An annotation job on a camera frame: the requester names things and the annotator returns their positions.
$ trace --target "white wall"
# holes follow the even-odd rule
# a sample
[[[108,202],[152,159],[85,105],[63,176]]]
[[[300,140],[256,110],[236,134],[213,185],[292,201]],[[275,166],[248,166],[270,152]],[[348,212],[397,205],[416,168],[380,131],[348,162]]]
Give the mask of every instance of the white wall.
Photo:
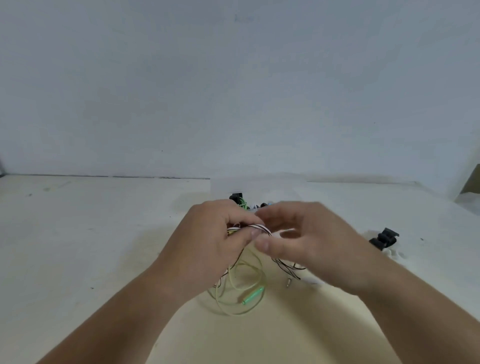
[[[448,194],[479,145],[479,10],[3,0],[0,158],[9,173],[387,175]]]

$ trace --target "white table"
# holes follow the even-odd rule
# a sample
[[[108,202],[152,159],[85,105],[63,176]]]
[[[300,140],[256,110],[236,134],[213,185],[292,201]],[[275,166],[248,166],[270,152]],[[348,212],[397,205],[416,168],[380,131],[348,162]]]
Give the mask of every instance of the white table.
[[[358,231],[400,233],[405,265],[480,318],[480,220],[421,186],[306,183]],[[208,180],[0,179],[0,361],[33,363],[146,268]],[[361,301],[293,282],[269,259],[261,304],[226,317],[206,294],[161,334],[151,363],[398,363]]]

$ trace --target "left hand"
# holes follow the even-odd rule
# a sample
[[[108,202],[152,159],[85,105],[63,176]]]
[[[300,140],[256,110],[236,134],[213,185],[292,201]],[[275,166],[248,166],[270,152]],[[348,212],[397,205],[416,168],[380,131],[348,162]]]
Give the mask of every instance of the left hand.
[[[261,233],[246,227],[228,236],[227,227],[238,223],[264,224],[232,200],[192,206],[146,273],[177,302],[187,302],[216,284]]]

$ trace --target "hand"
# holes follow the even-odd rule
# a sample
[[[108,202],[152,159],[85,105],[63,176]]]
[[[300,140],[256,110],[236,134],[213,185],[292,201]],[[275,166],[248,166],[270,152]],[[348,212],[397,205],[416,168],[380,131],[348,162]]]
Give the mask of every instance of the hand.
[[[325,282],[351,294],[369,289],[386,258],[341,217],[318,202],[280,202],[256,212],[271,232],[261,235],[256,248],[298,263]]]
[[[259,217],[232,200],[192,206],[147,274],[160,278],[162,289],[180,304],[187,302],[216,284],[261,232],[246,227],[228,236],[227,227],[238,223],[263,225]]]

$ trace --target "forearm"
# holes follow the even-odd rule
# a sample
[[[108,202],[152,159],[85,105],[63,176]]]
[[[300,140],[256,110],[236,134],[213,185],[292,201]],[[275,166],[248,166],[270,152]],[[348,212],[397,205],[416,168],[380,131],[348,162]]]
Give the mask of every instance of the forearm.
[[[379,263],[382,274],[359,297],[403,363],[480,363],[475,318],[402,266]]]
[[[38,364],[142,364],[179,304],[143,273]]]

